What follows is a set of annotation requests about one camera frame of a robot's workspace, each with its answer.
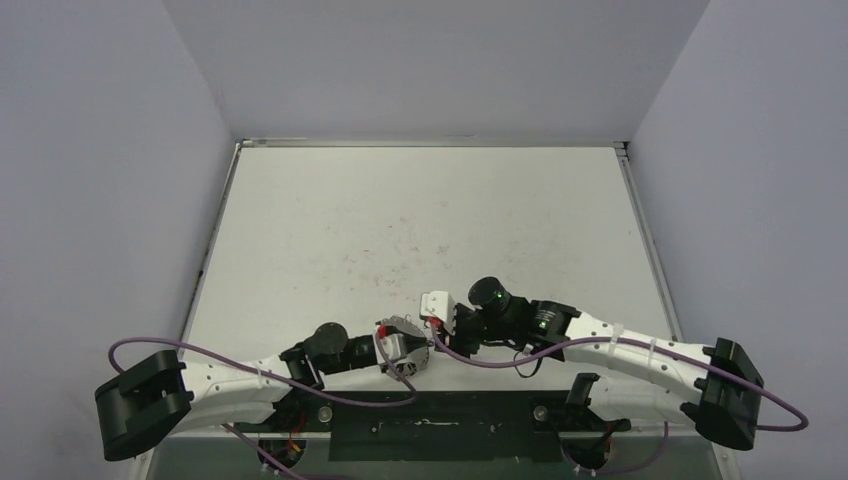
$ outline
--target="round metallic object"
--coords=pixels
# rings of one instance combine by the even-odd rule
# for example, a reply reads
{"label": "round metallic object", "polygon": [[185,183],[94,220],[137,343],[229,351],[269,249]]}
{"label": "round metallic object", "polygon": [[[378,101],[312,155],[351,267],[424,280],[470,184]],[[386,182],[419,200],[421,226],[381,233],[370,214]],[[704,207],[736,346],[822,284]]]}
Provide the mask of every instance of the round metallic object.
{"label": "round metallic object", "polygon": [[333,409],[330,407],[321,407],[318,409],[318,421],[327,423],[333,419]]}
{"label": "round metallic object", "polygon": [[533,418],[535,418],[539,422],[544,422],[548,419],[548,409],[539,405],[538,407],[533,409]]}

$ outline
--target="screw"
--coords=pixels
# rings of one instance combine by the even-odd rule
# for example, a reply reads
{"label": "screw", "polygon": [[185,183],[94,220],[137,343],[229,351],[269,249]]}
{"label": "screw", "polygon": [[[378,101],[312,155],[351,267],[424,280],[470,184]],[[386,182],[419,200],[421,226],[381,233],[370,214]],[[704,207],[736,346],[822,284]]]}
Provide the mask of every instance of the screw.
{"label": "screw", "polygon": [[535,418],[536,421],[544,422],[548,419],[548,409],[543,405],[539,405],[533,409],[533,418]]}
{"label": "screw", "polygon": [[318,409],[318,421],[327,423],[333,418],[333,409],[327,406]]}

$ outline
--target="white table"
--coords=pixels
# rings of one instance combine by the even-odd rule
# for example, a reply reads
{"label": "white table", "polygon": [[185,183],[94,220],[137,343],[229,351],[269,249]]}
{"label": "white table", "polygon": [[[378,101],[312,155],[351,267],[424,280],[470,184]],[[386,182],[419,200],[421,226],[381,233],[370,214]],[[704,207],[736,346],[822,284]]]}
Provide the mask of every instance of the white table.
{"label": "white table", "polygon": [[[516,295],[672,334],[613,148],[255,147],[232,174],[184,338],[261,358],[325,322],[357,336],[391,315],[417,319],[424,291],[465,302],[487,275]],[[414,380],[425,390],[568,389],[585,371],[599,369],[549,360],[525,380],[436,355]],[[403,389],[375,369],[325,383]]]}

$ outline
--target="gray wall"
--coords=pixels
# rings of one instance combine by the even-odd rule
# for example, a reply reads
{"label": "gray wall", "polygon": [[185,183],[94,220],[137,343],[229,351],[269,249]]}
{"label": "gray wall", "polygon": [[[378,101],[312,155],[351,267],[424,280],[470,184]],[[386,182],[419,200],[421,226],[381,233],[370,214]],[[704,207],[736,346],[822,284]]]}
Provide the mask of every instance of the gray wall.
{"label": "gray wall", "polygon": [[158,0],[4,2],[0,65],[0,476],[118,478],[106,349],[178,333],[233,144]]}
{"label": "gray wall", "polygon": [[165,0],[244,137],[625,140],[707,0]]}
{"label": "gray wall", "polygon": [[630,146],[687,339],[738,340],[810,416],[758,435],[747,478],[848,470],[846,22],[840,1],[713,0]]}

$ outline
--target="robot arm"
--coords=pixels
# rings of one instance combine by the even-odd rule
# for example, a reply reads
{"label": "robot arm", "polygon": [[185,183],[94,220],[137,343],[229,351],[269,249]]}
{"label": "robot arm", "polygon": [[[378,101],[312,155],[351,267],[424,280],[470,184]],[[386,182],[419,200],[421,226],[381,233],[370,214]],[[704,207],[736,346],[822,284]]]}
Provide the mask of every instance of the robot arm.
{"label": "robot arm", "polygon": [[762,386],[762,377],[735,342],[719,339],[711,347],[661,340],[568,305],[513,296],[494,277],[474,284],[468,298],[477,308],[458,304],[443,291],[421,298],[419,315],[427,321],[437,320],[439,327],[434,335],[454,354],[470,358],[480,345],[503,342],[529,355],[565,341],[577,341],[578,345],[554,349],[547,357],[597,365],[633,378],[589,373],[578,376],[571,391],[582,392],[579,398],[585,398],[585,406],[601,420],[694,424],[708,440],[738,450],[753,448],[759,395],[704,368],[655,351],[660,348],[717,366]]}
{"label": "robot arm", "polygon": [[[186,430],[265,421],[292,387],[266,378],[260,371],[321,390],[321,373],[371,366],[389,373],[386,359],[407,376],[426,368],[426,338],[399,320],[383,320],[374,334],[351,339],[341,325],[324,324],[279,355],[244,362],[255,367],[255,372],[221,363],[181,362],[175,350],[156,352],[95,392],[104,456],[109,461],[127,459]],[[385,359],[378,353],[377,342]],[[410,357],[414,363],[404,361]]]}

